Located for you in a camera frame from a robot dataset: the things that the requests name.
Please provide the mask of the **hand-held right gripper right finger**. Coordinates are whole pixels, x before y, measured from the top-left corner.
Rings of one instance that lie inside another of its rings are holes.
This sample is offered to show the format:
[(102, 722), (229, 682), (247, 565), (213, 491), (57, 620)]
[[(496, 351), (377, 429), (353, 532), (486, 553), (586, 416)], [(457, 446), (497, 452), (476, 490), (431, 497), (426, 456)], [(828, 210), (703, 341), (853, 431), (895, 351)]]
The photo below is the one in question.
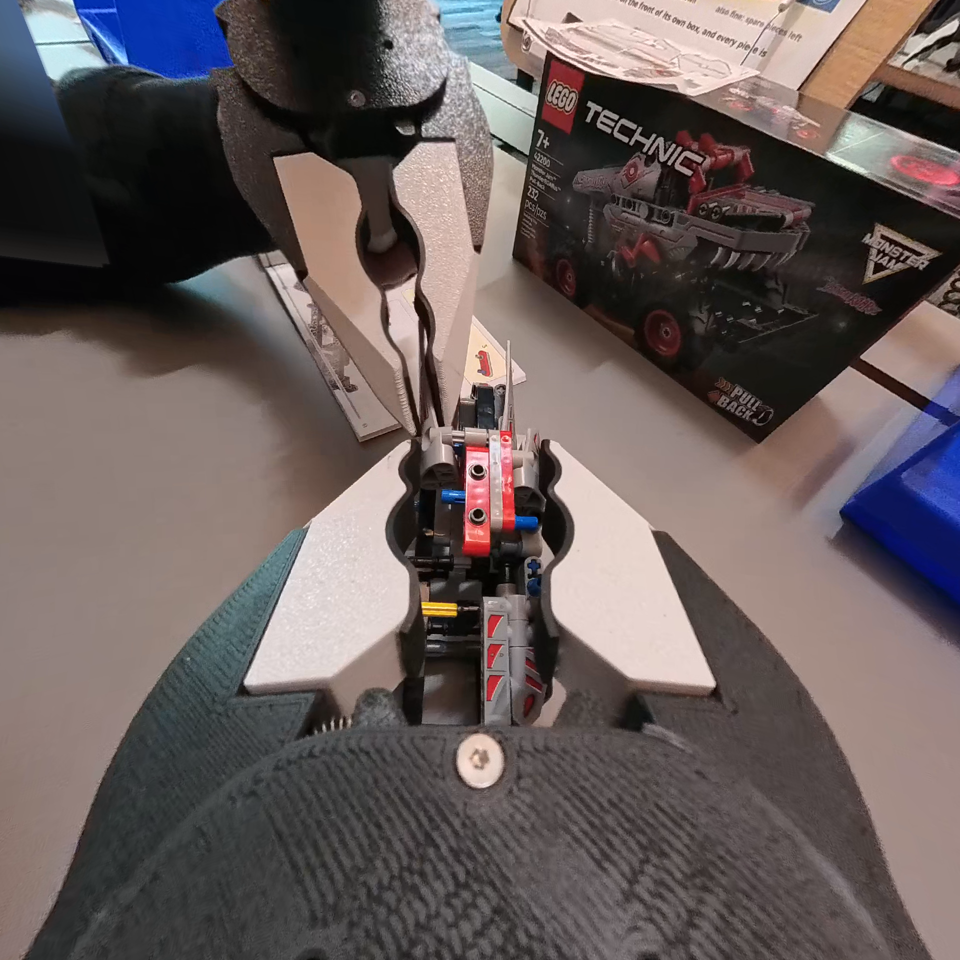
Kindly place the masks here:
[(707, 697), (716, 687), (653, 529), (553, 439), (539, 448), (538, 669), (567, 693)]

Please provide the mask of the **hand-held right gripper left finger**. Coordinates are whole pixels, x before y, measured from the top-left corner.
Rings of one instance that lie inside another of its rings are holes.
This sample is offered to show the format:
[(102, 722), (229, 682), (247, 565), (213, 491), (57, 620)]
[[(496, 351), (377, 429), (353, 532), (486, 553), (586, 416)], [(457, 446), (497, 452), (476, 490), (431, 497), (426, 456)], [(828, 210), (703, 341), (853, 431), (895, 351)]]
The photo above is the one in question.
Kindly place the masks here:
[(419, 581), (397, 523), (419, 466), (412, 440), (397, 445), (306, 526), (243, 686), (251, 695), (325, 694), (355, 704), (425, 669)]

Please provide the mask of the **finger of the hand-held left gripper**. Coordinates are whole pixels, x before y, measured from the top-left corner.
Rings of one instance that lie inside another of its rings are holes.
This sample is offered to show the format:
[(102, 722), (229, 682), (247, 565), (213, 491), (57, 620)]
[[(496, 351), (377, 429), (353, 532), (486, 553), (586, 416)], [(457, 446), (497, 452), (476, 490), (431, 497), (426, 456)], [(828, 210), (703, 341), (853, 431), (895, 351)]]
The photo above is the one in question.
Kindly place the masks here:
[(456, 146), (421, 141), (391, 175), (393, 204), (417, 243), (414, 305), (426, 331), (421, 371), (438, 424), (450, 425), (465, 372), (479, 265)]
[(305, 284), (378, 401), (418, 431), (402, 353), (389, 335), (386, 295), (360, 246), (364, 207), (348, 171), (313, 152), (273, 160), (306, 268)]

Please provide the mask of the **toy truck chassis model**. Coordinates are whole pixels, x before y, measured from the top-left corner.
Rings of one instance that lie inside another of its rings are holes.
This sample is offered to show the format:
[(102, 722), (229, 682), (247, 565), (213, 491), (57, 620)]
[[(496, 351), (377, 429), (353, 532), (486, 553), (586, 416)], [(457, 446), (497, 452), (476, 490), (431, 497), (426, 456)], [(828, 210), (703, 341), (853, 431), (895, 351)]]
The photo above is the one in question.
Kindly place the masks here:
[(535, 628), (545, 574), (540, 440), (517, 432), (513, 359), (473, 385), (449, 427), (421, 436), (416, 533), (406, 556), (421, 589), (430, 659), (473, 665), (479, 721), (532, 726), (551, 694)]

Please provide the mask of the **person's left forearm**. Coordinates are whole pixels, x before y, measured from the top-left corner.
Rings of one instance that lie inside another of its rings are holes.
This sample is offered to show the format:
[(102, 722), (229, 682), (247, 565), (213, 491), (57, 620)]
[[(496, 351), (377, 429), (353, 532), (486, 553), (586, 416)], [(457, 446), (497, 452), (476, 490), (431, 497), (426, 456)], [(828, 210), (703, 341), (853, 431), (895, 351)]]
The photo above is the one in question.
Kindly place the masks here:
[(277, 249), (234, 183), (211, 79), (114, 65), (53, 90), (108, 264), (2, 258), (2, 306), (135, 294)]

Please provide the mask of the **grey desk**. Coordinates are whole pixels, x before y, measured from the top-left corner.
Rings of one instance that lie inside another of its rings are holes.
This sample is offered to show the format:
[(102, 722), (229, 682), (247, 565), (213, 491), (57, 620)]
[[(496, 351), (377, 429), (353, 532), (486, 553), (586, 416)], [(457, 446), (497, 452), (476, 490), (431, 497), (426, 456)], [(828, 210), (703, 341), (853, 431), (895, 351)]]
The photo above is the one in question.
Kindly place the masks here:
[[(512, 258), (497, 150), (475, 314), (518, 419), (666, 531), (846, 753), (934, 958), (958, 958), (958, 608), (839, 509), (918, 410), (860, 368), (753, 443)], [(258, 262), (2, 308), (2, 958), (53, 906), (119, 741), (185, 642), (401, 439), (359, 443)]]

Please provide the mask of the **person's left hand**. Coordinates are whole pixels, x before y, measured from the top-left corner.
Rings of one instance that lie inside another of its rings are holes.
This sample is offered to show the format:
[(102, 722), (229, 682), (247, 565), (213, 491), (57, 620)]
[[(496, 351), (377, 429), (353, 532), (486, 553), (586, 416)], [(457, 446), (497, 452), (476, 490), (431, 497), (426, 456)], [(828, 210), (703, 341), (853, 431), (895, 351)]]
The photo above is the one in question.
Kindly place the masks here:
[(419, 270), (417, 256), (402, 239), (379, 252), (363, 246), (362, 262), (368, 277), (383, 290), (403, 286), (416, 277)]

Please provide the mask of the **building instruction booklet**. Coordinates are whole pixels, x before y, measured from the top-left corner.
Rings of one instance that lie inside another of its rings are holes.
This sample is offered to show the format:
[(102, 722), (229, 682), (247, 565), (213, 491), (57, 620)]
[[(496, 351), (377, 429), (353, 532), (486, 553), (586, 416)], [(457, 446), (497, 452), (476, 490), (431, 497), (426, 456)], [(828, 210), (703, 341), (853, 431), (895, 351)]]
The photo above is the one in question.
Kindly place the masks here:
[[(258, 260), (356, 438), (366, 441), (399, 430), (285, 256), (273, 251)], [(506, 350), (476, 318), (467, 346), (462, 397), (474, 386), (505, 385)]]

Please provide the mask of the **blue plastic bin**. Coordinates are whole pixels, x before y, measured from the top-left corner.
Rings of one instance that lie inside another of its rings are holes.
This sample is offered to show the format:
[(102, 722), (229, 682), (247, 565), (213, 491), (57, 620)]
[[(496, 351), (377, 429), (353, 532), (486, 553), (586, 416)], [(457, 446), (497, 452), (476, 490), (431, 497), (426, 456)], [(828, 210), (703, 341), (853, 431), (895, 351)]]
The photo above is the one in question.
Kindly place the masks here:
[(166, 78), (202, 77), (233, 64), (216, 1), (75, 1), (90, 41), (110, 65)]
[(959, 603), (959, 371), (846, 500), (840, 516)]

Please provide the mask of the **black toy set box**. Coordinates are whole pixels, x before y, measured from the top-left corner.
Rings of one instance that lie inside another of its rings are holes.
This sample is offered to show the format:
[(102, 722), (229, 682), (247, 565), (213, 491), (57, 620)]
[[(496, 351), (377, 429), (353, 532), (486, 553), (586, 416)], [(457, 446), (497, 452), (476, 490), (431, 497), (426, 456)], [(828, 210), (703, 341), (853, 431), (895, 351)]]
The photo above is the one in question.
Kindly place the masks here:
[(513, 257), (762, 441), (958, 267), (958, 152), (761, 77), (547, 54)]

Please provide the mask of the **crumpled clear plastic bag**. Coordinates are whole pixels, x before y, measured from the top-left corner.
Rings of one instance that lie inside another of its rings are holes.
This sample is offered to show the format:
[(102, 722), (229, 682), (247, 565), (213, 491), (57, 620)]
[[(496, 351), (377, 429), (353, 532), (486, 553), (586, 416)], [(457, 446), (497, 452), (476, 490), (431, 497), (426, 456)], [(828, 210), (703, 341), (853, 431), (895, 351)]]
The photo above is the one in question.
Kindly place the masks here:
[(556, 23), (519, 16), (515, 25), (522, 30), (525, 52), (550, 53), (596, 76), (684, 95), (706, 94), (759, 75), (756, 69), (615, 19)]

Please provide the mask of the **white printed instruction sheet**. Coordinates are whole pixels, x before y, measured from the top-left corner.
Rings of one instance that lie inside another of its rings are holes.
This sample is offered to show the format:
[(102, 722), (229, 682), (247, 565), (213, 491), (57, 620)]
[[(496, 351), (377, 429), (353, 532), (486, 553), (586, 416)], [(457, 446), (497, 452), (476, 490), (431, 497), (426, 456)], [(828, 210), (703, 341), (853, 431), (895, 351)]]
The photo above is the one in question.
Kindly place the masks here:
[(612, 19), (798, 90), (863, 6), (863, 1), (518, 1), (504, 9), (503, 21), (520, 29), (525, 18)]

